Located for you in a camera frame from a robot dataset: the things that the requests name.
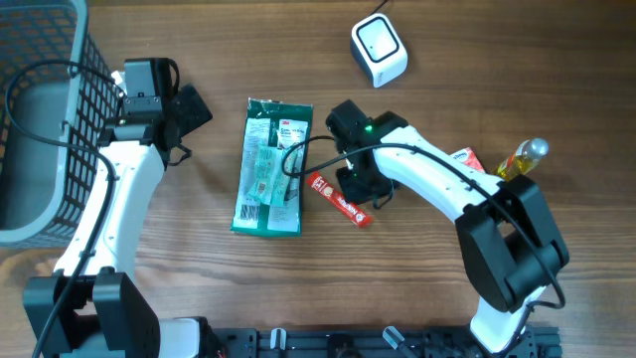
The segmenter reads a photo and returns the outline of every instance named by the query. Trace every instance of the label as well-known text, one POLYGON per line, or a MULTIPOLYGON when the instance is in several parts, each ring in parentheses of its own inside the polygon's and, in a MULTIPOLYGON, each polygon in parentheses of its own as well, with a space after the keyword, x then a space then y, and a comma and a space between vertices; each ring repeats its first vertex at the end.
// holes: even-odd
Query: label
POLYGON ((247 192, 247 196, 261 204, 269 205, 271 202, 272 191, 274 188, 274 180, 276 170, 280 171, 279 150, 267 145, 258 146, 258 155, 254 164, 254 184, 247 192))
POLYGON ((479 159, 477 159, 475 152, 473 152, 473 150, 470 147, 466 147, 464 149, 458 150, 454 152, 453 154, 451 154, 450 156, 453 159, 457 160, 458 162, 464 165, 467 165, 477 171, 480 171, 482 173, 486 172, 484 170, 484 167, 479 162, 479 159))
MULTIPOLYGON (((278 148, 287 149, 295 143, 305 140, 307 122, 293 119, 280 119, 278 122, 278 148)), ((294 162, 294 171, 302 170, 304 147, 296 149, 298 153, 294 162)), ((289 180, 289 187, 285 194, 283 205, 270 206, 267 218, 267 229, 283 232, 297 232, 300 220, 300 179, 289 180)))
POLYGON ((234 225, 246 229, 258 228, 260 203, 247 196, 249 188, 256 182, 254 170, 258 147, 267 145, 269 138, 268 118, 248 118, 245 124, 245 138, 242 144, 242 165, 240 166, 240 184, 238 185, 237 206, 234 225))

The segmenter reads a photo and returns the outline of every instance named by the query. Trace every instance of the green package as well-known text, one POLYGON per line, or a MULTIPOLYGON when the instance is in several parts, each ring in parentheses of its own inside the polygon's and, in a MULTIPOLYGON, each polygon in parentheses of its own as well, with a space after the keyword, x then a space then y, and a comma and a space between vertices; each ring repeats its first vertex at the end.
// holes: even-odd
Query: green package
MULTIPOLYGON (((300 178, 276 176, 276 170, 280 170, 281 167, 280 159, 274 168, 274 182, 269 198, 269 203, 273 201, 274 205, 254 200, 249 192, 257 180, 256 159, 261 146, 276 148, 276 157, 281 158, 283 150, 309 138, 312 114, 311 104, 290 104, 252 98, 247 102, 237 205, 231 225, 233 232, 263 237, 301 235, 303 185, 300 178), (283 187, 285 194, 281 196, 279 194, 283 187)), ((307 147, 298 148, 295 153, 296 157, 290 160, 289 165, 294 171, 301 171, 307 157, 307 147)))

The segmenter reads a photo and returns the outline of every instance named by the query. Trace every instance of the white device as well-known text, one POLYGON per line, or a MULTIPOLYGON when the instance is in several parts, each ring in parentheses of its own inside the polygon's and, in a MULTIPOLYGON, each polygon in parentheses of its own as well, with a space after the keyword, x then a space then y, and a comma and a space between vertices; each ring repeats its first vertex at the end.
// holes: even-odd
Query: white device
POLYGON ((408 62, 406 48, 384 14, 373 14, 354 26, 351 53, 375 88, 401 75, 408 62))

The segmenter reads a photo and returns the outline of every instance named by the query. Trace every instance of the snack package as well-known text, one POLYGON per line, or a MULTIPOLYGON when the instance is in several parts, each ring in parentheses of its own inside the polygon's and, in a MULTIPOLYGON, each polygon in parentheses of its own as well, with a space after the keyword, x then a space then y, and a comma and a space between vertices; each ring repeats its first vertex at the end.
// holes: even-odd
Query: snack package
POLYGON ((450 154, 450 156, 457 160, 458 162, 467 165, 475 170, 478 170, 482 173, 485 173, 486 171, 484 170, 484 167, 481 165, 481 163, 479 162, 479 159, 477 159, 477 155, 475 155, 475 152, 473 152, 473 150, 470 147, 466 147, 464 149, 460 149, 452 154, 450 154))
MULTIPOLYGON (((249 99, 237 205, 231 225, 233 232, 263 237, 301 235, 300 178, 289 178, 282 174, 281 159, 285 149, 309 138, 312 114, 311 104, 249 99), (272 160, 274 163, 269 171, 267 165, 272 160)), ((294 171, 301 171, 307 157, 307 147, 298 148, 295 153, 289 156, 289 163, 285 164, 288 168, 293 166, 294 171)))
POLYGON ((309 174, 307 178, 307 184, 312 189, 319 192, 325 199, 329 200, 341 213, 345 214, 352 223, 356 224, 358 228, 364 228, 370 225, 373 218, 367 213, 358 208, 355 204, 348 203, 345 200, 345 196, 341 192, 334 189, 333 185, 327 182, 327 179, 323 178, 318 172, 309 174))

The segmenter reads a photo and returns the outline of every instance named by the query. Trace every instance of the red wrapper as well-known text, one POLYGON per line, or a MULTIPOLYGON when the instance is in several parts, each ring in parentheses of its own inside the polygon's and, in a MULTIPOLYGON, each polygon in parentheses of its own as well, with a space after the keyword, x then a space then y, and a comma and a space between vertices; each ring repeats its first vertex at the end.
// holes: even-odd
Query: red wrapper
POLYGON ((470 147, 466 147, 464 149, 456 151, 450 156, 453 157, 453 159, 458 160, 459 162, 464 163, 465 165, 468 165, 475 170, 478 170, 482 173, 486 172, 484 170, 484 167, 479 162, 479 159, 477 159, 477 155, 475 155, 475 152, 473 152, 470 147))
POLYGON ((334 189, 334 187, 327 182, 325 178, 318 172, 313 172, 307 178, 307 184, 322 194, 327 200, 331 202, 341 213, 345 214, 349 220, 356 224, 359 228, 366 227, 374 220, 367 215, 364 211, 360 210, 356 205, 347 203, 345 197, 334 189))

